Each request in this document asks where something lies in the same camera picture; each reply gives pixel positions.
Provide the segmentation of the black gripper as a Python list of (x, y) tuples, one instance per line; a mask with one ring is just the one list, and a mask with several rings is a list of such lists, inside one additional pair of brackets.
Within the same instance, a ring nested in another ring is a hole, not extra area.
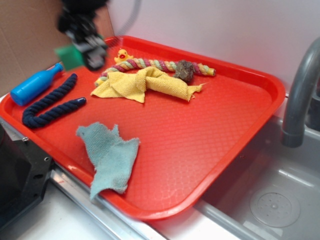
[(98, 34), (94, 19), (96, 10), (106, 3), (106, 0), (63, 0), (57, 20), (57, 29), (70, 38), (90, 71), (97, 71), (105, 65), (108, 47)]

